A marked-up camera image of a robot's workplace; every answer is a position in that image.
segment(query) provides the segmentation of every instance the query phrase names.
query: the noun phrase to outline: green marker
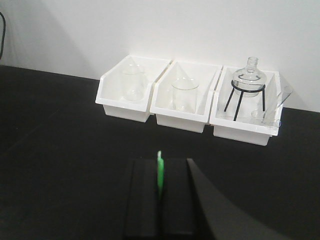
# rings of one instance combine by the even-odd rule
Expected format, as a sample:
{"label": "green marker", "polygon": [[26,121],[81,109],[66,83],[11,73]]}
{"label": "green marker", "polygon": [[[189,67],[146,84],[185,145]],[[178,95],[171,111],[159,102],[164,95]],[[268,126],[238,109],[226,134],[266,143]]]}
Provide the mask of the green marker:
{"label": "green marker", "polygon": [[158,165],[158,171],[157,171],[158,192],[159,192],[159,199],[161,199],[162,191],[164,188],[164,172],[165,172],[165,163],[161,157],[161,151],[158,151],[157,165]]}

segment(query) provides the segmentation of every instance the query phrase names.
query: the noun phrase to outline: tripod leg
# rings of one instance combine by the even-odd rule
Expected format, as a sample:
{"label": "tripod leg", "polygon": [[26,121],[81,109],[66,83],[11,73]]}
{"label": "tripod leg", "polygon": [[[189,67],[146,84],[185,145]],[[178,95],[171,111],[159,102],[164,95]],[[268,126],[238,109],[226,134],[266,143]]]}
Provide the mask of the tripod leg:
{"label": "tripod leg", "polygon": [[231,100],[231,98],[232,98],[232,95],[234,94],[234,91],[235,91],[235,89],[232,88],[231,94],[230,94],[230,96],[229,96],[228,102],[227,102],[226,105],[225,105],[224,111],[227,111],[227,108],[228,108],[228,106],[229,106],[229,103],[230,103],[230,100]]}
{"label": "tripod leg", "polygon": [[266,110],[265,89],[262,90],[262,110]]}
{"label": "tripod leg", "polygon": [[238,112],[239,112],[239,108],[240,108],[240,104],[241,104],[241,101],[242,101],[242,97],[243,97],[243,96],[244,96],[244,92],[241,91],[240,98],[239,98],[239,101],[238,101],[238,106],[236,106],[236,111],[235,111],[235,115],[234,115],[233,121],[235,121],[235,120],[237,119]]}

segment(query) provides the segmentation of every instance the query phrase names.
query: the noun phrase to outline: black tabletop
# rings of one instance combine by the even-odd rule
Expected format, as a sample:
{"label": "black tabletop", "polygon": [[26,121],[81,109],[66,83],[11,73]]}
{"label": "black tabletop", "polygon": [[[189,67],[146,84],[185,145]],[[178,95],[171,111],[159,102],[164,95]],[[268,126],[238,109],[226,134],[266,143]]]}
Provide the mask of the black tabletop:
{"label": "black tabletop", "polygon": [[99,81],[0,67],[0,239],[117,239],[129,158],[193,158],[235,206],[320,239],[320,113],[284,108],[267,146],[106,116]]}

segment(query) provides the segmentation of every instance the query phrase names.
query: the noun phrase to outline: storage bin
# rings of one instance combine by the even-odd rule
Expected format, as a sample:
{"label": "storage bin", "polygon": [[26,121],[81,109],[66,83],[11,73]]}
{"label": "storage bin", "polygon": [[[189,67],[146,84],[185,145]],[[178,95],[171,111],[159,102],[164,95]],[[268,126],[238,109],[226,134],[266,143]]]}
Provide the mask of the storage bin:
{"label": "storage bin", "polygon": [[[138,101],[126,100],[122,89],[122,69],[131,62],[144,69],[145,92]],[[150,116],[150,104],[155,82],[166,70],[171,60],[128,55],[115,67],[101,76],[95,102],[103,105],[106,115],[139,122]]]}
{"label": "storage bin", "polygon": [[[182,112],[173,107],[173,86],[177,71],[182,69],[198,81],[195,113]],[[221,73],[221,65],[174,61],[154,86],[150,112],[158,125],[202,133],[209,122],[213,92]]]}
{"label": "storage bin", "polygon": [[[236,121],[233,121],[239,95],[233,94],[229,106],[224,111],[230,93],[233,89],[231,81],[233,73],[239,67],[223,66],[219,83],[213,96],[212,109],[209,123],[213,125],[213,135],[216,137],[247,142],[266,146],[272,136],[278,135],[279,128],[276,126],[264,126],[253,124],[251,112],[262,110],[262,93],[255,97],[243,97]],[[266,74],[265,106],[266,109],[277,99],[281,92],[279,72],[263,71]],[[283,106],[279,106],[274,111],[274,119],[280,120]]]}

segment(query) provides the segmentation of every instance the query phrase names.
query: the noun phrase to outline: small glass beaker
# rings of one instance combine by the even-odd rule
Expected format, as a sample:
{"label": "small glass beaker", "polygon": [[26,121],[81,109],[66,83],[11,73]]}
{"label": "small glass beaker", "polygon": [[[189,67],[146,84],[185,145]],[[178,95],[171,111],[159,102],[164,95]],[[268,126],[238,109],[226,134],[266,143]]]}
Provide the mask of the small glass beaker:
{"label": "small glass beaker", "polygon": [[145,96],[146,76],[144,68],[131,61],[121,72],[122,95],[124,99],[136,102]]}
{"label": "small glass beaker", "polygon": [[172,83],[172,106],[174,110],[192,113],[196,112],[197,91],[199,83],[187,76],[177,77]]}
{"label": "small glass beaker", "polygon": [[275,112],[268,113],[261,110],[254,110],[251,112],[253,124],[279,128],[281,126],[281,120],[274,119],[274,116]]}

